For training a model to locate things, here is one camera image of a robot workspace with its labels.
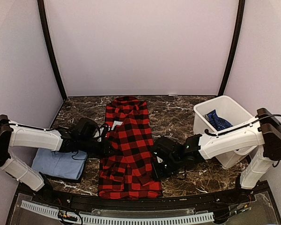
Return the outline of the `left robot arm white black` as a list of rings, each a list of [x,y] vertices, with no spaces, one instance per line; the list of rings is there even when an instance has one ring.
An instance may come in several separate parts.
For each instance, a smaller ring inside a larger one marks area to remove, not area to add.
[[[46,204],[53,204],[57,195],[42,173],[36,172],[15,156],[9,148],[15,146],[42,148],[68,153],[84,151],[99,158],[115,154],[106,135],[110,130],[107,124],[98,126],[88,118],[79,119],[72,128],[57,127],[45,129],[11,121],[8,116],[0,115],[0,169],[11,177],[27,185]]]

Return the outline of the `red black plaid shirt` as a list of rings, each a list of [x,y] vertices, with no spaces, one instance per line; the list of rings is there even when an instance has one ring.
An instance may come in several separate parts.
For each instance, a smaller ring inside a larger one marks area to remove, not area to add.
[[[103,199],[158,198],[162,185],[152,177],[154,141],[147,102],[136,97],[119,97],[107,104],[106,138],[114,155],[99,165],[98,196]]]

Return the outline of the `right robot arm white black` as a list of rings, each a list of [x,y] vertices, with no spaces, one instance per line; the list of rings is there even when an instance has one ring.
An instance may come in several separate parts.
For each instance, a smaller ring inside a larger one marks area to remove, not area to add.
[[[257,146],[257,153],[238,176],[236,188],[229,194],[233,203],[240,203],[269,168],[276,167],[281,161],[281,122],[278,116],[260,108],[255,117],[242,124],[215,133],[205,129],[202,134],[188,137],[184,144],[165,136],[159,137],[151,149],[155,157],[153,179],[162,180],[181,168],[192,169],[221,154]]]

